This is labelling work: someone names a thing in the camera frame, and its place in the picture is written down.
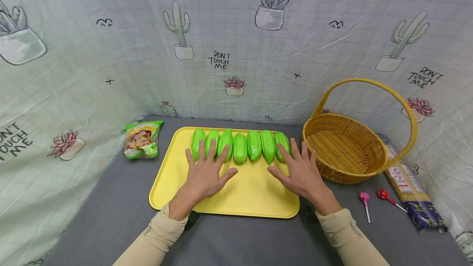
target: finger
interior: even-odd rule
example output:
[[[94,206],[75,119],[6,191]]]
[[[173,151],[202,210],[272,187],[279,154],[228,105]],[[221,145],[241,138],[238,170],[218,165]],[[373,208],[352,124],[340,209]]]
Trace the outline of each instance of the finger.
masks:
[[[286,149],[284,149],[284,147],[280,143],[277,143],[276,147],[279,150],[279,153],[281,153],[281,156],[284,158],[284,160],[287,163],[290,163],[293,160],[291,155],[286,151]]]
[[[223,188],[225,184],[227,184],[228,180],[230,180],[234,175],[236,175],[237,172],[238,172],[238,169],[236,167],[232,167],[231,169],[228,169],[223,174],[223,176],[221,176],[220,180],[218,180],[220,182],[221,188]]]
[[[291,151],[292,151],[292,157],[295,160],[302,159],[301,153],[299,152],[299,149],[297,148],[296,139],[294,139],[294,138],[291,138]]]
[[[205,143],[204,140],[199,142],[199,162],[205,161]]]
[[[302,149],[302,152],[301,152],[302,159],[309,162],[309,154],[307,153],[307,144],[304,141],[302,141],[301,143],[301,149]]]
[[[271,173],[271,175],[274,176],[274,178],[278,179],[281,184],[283,184],[285,187],[289,185],[290,178],[283,174],[280,169],[274,166],[268,166],[268,172]]]
[[[315,164],[315,160],[316,160],[316,157],[315,157],[315,150],[312,150],[312,152],[310,153],[310,164],[315,167],[317,166],[317,164]]]
[[[210,143],[209,153],[207,154],[207,161],[212,162],[215,156],[215,139],[212,139]]]
[[[223,148],[220,156],[217,158],[217,161],[215,161],[215,163],[218,164],[218,167],[222,167],[222,164],[225,162],[225,158],[227,158],[227,154],[228,154],[228,149],[230,149],[230,145],[227,144]]]
[[[192,166],[192,164],[194,164],[194,158],[192,157],[192,154],[189,148],[186,149],[186,157],[187,157],[187,161],[189,162],[189,166]]]

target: printed fabric backdrop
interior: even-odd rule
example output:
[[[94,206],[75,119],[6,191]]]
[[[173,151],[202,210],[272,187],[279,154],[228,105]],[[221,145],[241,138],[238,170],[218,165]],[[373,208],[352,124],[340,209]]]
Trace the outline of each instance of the printed fabric backdrop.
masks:
[[[409,99],[408,163],[472,254],[473,0],[0,1],[1,265],[41,263],[124,156],[126,124],[301,126],[351,77]],[[408,140],[407,113],[375,86],[340,86],[326,111]]]

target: plastic wrapper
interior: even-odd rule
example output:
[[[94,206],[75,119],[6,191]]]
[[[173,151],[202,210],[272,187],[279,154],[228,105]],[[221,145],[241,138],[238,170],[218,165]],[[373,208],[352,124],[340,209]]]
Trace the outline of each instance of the plastic wrapper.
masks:
[[[154,158],[158,155],[158,134],[162,120],[127,125],[125,155],[128,159]]]
[[[383,135],[379,135],[379,137],[386,146],[388,157],[395,157],[398,152],[389,139]],[[403,164],[402,161],[396,161],[395,164],[388,167],[385,175],[404,204],[414,225],[420,229],[438,228],[443,231],[447,230],[441,215],[409,167]]]

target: hand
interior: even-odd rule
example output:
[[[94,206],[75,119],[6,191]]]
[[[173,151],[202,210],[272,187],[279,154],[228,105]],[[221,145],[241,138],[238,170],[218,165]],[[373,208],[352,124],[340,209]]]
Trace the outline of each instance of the hand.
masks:
[[[309,200],[315,209],[323,216],[336,213],[342,209],[333,195],[333,192],[322,180],[315,164],[315,151],[312,151],[310,160],[307,144],[302,142],[302,154],[299,153],[294,138],[290,140],[292,157],[277,143],[277,148],[289,167],[289,176],[284,175],[277,167],[268,166],[268,172],[293,193]]]
[[[200,201],[216,194],[231,177],[237,174],[238,170],[236,167],[232,167],[222,177],[219,176],[229,148],[230,146],[226,145],[214,162],[215,139],[211,141],[207,159],[205,159],[204,141],[201,140],[199,142],[198,163],[194,162],[190,150],[186,149],[189,173],[187,174],[186,182],[169,203],[169,217],[171,219],[184,219]]]

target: potted plant drawing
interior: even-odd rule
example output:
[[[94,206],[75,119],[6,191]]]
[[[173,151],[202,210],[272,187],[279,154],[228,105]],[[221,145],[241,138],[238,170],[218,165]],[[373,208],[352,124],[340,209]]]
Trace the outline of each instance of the potted plant drawing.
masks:
[[[161,102],[163,104],[161,106],[161,110],[164,112],[164,114],[166,114],[166,116],[181,117],[179,114],[177,114],[176,109],[174,109],[172,105],[169,105],[168,101],[161,101]]]
[[[426,15],[426,11],[419,13],[405,29],[403,29],[406,23],[405,20],[402,20],[401,23],[398,24],[391,35],[391,41],[395,44],[394,49],[390,55],[383,55],[383,57],[381,57],[374,68],[375,70],[393,72],[399,67],[402,60],[404,60],[403,57],[399,57],[399,54],[406,45],[419,40],[429,27],[428,23],[422,25],[422,21]]]
[[[76,154],[84,147],[86,142],[80,138],[77,138],[78,132],[72,132],[69,130],[68,133],[62,133],[53,139],[53,145],[51,145],[51,151],[47,156],[53,156],[54,158],[60,158],[60,160],[69,161],[76,156]]]
[[[284,7],[289,0],[261,0],[255,15],[256,27],[265,30],[279,30],[284,21]]]
[[[423,121],[426,117],[433,117],[433,113],[435,110],[432,110],[432,105],[426,99],[407,99],[409,107],[414,109],[413,111],[414,116],[417,120],[417,123]],[[405,117],[409,117],[405,108],[402,108],[401,113],[404,114]]]
[[[0,1],[0,56],[12,65],[21,65],[46,54],[46,45],[28,26],[21,5],[11,11]]]
[[[192,46],[186,44],[186,37],[184,33],[189,32],[191,27],[191,21],[189,15],[184,13],[184,24],[182,23],[181,10],[177,2],[172,3],[172,22],[169,20],[167,11],[164,11],[164,23],[166,28],[172,33],[177,34],[177,41],[179,44],[174,45],[174,52],[179,60],[192,60],[194,58],[194,52]]]
[[[223,82],[225,83],[225,92],[227,95],[236,97],[243,95],[243,88],[246,86],[244,80],[233,76],[228,77],[228,79],[224,80]]]

